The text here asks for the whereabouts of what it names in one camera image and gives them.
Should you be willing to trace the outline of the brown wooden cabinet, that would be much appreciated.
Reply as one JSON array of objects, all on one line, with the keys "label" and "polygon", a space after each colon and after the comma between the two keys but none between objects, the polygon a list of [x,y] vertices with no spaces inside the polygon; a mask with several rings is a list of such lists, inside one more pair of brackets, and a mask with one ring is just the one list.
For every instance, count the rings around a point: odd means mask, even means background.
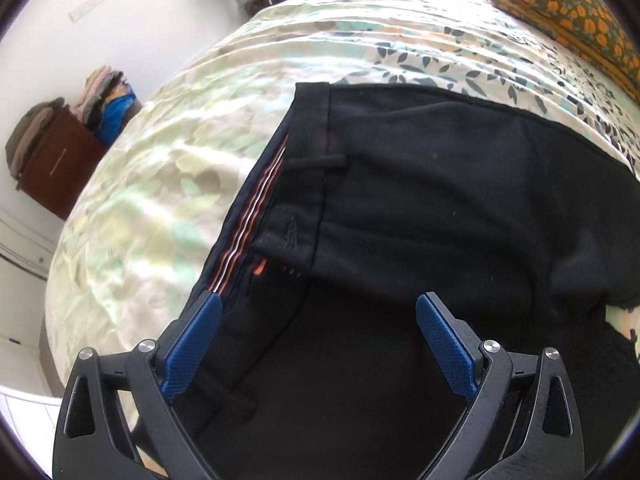
[{"label": "brown wooden cabinet", "polygon": [[107,147],[64,106],[44,129],[18,189],[66,221],[106,152]]}]

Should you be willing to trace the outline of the orange floral pillow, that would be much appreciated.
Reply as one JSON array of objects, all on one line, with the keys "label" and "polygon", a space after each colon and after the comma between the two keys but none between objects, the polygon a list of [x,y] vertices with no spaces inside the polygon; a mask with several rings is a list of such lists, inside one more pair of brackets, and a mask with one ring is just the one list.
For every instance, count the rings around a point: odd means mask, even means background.
[{"label": "orange floral pillow", "polygon": [[639,50],[603,0],[489,0],[609,76],[639,99]]}]

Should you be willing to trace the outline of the black pants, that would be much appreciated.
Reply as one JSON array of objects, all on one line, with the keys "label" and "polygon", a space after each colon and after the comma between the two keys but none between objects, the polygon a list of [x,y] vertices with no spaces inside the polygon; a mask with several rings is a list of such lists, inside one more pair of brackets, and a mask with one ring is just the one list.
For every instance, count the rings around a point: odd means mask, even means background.
[{"label": "black pants", "polygon": [[197,290],[224,318],[175,408],[225,479],[413,479],[464,403],[416,324],[434,292],[477,336],[560,352],[585,440],[639,403],[639,183],[576,132],[406,84],[299,84]]}]

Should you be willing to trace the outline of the pile of folded clothes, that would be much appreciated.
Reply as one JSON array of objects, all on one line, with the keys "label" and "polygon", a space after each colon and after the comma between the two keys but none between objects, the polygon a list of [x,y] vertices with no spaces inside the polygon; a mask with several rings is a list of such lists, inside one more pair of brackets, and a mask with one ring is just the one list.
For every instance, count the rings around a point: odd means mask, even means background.
[{"label": "pile of folded clothes", "polygon": [[111,146],[142,109],[136,92],[121,70],[103,65],[87,78],[72,115],[105,146]]}]

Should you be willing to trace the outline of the white wall switch plate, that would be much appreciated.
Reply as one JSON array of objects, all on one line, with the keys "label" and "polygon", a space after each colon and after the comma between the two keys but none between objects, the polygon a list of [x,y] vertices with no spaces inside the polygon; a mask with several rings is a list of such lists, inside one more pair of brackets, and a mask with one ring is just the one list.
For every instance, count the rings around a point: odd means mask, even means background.
[{"label": "white wall switch plate", "polygon": [[104,3],[104,1],[106,0],[86,0],[81,4],[78,4],[78,6],[76,6],[76,8],[73,8],[73,10],[71,10],[68,14],[70,21],[72,23],[77,23],[101,3]]}]

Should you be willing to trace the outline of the floral leaf bedspread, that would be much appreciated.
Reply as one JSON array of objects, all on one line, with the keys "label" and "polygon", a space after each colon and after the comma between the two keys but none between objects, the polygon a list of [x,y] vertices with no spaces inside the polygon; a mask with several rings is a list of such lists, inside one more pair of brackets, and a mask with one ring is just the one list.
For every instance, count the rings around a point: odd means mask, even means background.
[{"label": "floral leaf bedspread", "polygon": [[[66,380],[55,478],[224,479],[184,429],[179,396],[160,392],[160,337],[202,292],[220,297],[224,318],[221,293],[195,285],[299,84],[412,84],[512,107],[576,132],[639,183],[639,99],[487,0],[291,0],[262,11],[152,96],[70,215],[47,292]],[[639,303],[605,319],[639,363]],[[587,464],[560,352],[477,338],[477,395],[460,396],[459,418],[413,479],[638,477],[639,403]]]}]

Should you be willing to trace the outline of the brown clothes on cabinet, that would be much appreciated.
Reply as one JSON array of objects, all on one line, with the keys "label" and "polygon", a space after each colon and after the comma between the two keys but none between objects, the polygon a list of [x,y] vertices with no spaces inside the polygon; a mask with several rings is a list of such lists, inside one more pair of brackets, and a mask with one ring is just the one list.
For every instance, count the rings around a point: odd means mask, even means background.
[{"label": "brown clothes on cabinet", "polygon": [[15,181],[20,180],[26,162],[28,162],[44,129],[64,104],[63,98],[38,103],[18,121],[4,147],[6,164]]}]

